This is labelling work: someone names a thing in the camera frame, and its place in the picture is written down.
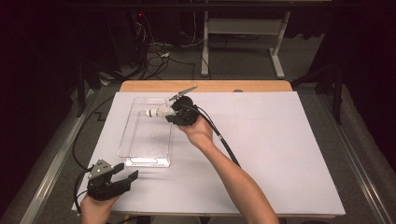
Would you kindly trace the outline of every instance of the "white paper sheet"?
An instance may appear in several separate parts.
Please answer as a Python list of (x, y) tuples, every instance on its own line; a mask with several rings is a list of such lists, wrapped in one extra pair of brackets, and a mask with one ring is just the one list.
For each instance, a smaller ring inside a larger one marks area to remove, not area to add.
[[(242, 168), (261, 186), (279, 215), (343, 215), (326, 163), (296, 92), (191, 92), (188, 96), (213, 119)], [(118, 92), (90, 164), (123, 162), (117, 152), (135, 97), (171, 97), (164, 92)], [(219, 140), (216, 145), (225, 149)], [(238, 214), (218, 175), (177, 128), (168, 168), (139, 170), (131, 191), (114, 212), (148, 214)], [(80, 191), (86, 189), (84, 178)]]

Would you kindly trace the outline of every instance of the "black cable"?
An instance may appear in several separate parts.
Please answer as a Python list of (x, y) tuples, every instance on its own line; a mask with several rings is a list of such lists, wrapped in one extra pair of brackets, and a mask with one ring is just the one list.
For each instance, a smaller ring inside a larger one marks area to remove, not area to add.
[[(157, 53), (157, 52), (151, 52), (151, 53), (154, 53), (154, 54), (156, 54), (156, 55), (158, 55), (158, 56), (156, 56), (156, 57), (152, 57), (152, 58), (150, 58), (150, 59), (148, 59), (148, 64), (149, 65), (151, 65), (151, 66), (153, 66), (153, 67), (161, 67), (161, 66), (163, 66), (165, 63), (168, 63), (168, 59), (167, 59), (167, 56), (161, 56), (159, 53)], [(153, 61), (153, 60), (155, 60), (155, 59), (160, 59), (161, 60), (161, 63), (160, 64), (155, 64), (155, 63), (152, 63), (151, 61)]]
[(83, 193), (86, 193), (88, 190), (84, 190), (84, 191), (82, 191), (78, 196), (77, 196), (77, 198), (79, 198), (79, 196), (81, 196)]
[(141, 73), (145, 69), (146, 66), (148, 66), (146, 64), (146, 61), (142, 60), (142, 62), (139, 64), (139, 66), (136, 68), (136, 70), (134, 70), (130, 74), (126, 75), (126, 77), (135, 77), (135, 76), (137, 76), (139, 73)]
[(76, 156), (76, 142), (79, 138), (79, 135), (81, 134), (81, 131), (84, 129), (86, 123), (88, 122), (88, 120), (90, 119), (90, 117), (96, 112), (97, 109), (99, 109), (102, 105), (104, 105), (105, 103), (107, 103), (108, 101), (110, 101), (111, 99), (113, 99), (114, 96), (106, 99), (105, 101), (103, 101), (101, 104), (99, 104), (99, 106), (97, 106), (92, 112), (91, 114), (85, 118), (84, 122), (82, 123), (81, 127), (79, 128), (77, 134), (76, 134), (76, 138), (73, 142), (73, 146), (72, 146), (72, 155), (73, 155), (73, 159), (75, 160), (76, 164), (81, 167), (84, 171), (88, 172), (89, 169), (87, 169), (84, 165), (81, 164), (81, 162), (78, 161), (77, 156)]
[(78, 195), (78, 186), (79, 186), (79, 184), (80, 184), (80, 182), (81, 182), (81, 179), (82, 179), (82, 177), (84, 177), (84, 175), (85, 174), (87, 174), (89, 171), (84, 171), (84, 172), (82, 172), (81, 174), (79, 174), (79, 176), (78, 176), (78, 178), (77, 178), (77, 180), (76, 180), (76, 183), (75, 183), (75, 186), (74, 186), (74, 190), (73, 190), (73, 197), (74, 197), (74, 203), (75, 203), (75, 206), (76, 206), (76, 209), (77, 209), (77, 211), (78, 211), (78, 213), (79, 214), (81, 214), (81, 207), (79, 206), (79, 204), (78, 204), (78, 197), (83, 193), (80, 193), (79, 195)]
[(154, 52), (163, 52), (163, 53), (166, 53), (166, 50), (165, 50), (165, 43), (164, 42), (161, 42), (161, 44), (159, 43), (159, 42), (157, 42), (157, 43), (153, 43), (153, 44), (151, 44), (151, 46), (159, 46), (160, 47), (160, 49), (155, 49), (154, 50)]
[(156, 66), (157, 70), (155, 70), (155, 72), (150, 72), (151, 75), (149, 75), (148, 77), (143, 78), (144, 80), (147, 80), (147, 79), (149, 79), (151, 77), (155, 77), (155, 76), (159, 75), (161, 72), (163, 72), (168, 67), (169, 60), (166, 57), (161, 57), (161, 56), (160, 57), (153, 57), (153, 58), (150, 58), (150, 60), (156, 59), (156, 58), (160, 58), (162, 60), (162, 63), (159, 64), (159, 65), (150, 64), (151, 66)]
[(140, 74), (140, 77), (138, 78), (138, 80), (142, 80), (143, 77), (145, 76), (145, 74), (147, 73), (147, 71), (149, 70), (149, 60), (148, 60), (147, 54), (145, 55), (144, 61), (145, 61), (146, 66), (145, 66), (144, 72), (142, 72)]
[(221, 133), (219, 132), (219, 130), (216, 128), (215, 123), (212, 121), (212, 119), (207, 115), (207, 113), (200, 107), (197, 106), (198, 109), (195, 109), (192, 106), (189, 105), (181, 105), (185, 108), (188, 108), (190, 110), (193, 110), (197, 113), (199, 113), (205, 120), (206, 122), (209, 124), (209, 126), (212, 128), (213, 132), (215, 132), (215, 134), (218, 136), (219, 140), (221, 141), (221, 143), (224, 145), (225, 149), (227, 150), (228, 154), (230, 155), (231, 160), (233, 161), (233, 163), (235, 163), (236, 165), (238, 165), (239, 167), (241, 167), (241, 165), (239, 164), (238, 160), (236, 159), (235, 155), (233, 154), (233, 151), (231, 150), (230, 146), (227, 144), (227, 142), (225, 141), (225, 139), (222, 137)]
[(191, 79), (194, 80), (194, 69), (195, 69), (195, 65), (196, 63), (183, 63), (180, 61), (177, 61), (175, 59), (172, 59), (171, 57), (168, 57), (170, 61), (175, 62), (175, 63), (181, 63), (181, 64), (186, 64), (186, 65), (192, 65), (192, 70), (191, 70)]

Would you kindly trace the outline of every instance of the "clear plastic container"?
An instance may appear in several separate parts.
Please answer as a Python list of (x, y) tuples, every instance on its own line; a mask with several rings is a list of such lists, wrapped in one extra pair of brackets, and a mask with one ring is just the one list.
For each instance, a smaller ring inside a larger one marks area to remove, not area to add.
[(120, 143), (119, 157), (126, 166), (168, 167), (174, 125), (164, 117), (150, 118), (146, 112), (163, 104), (166, 98), (134, 99)]

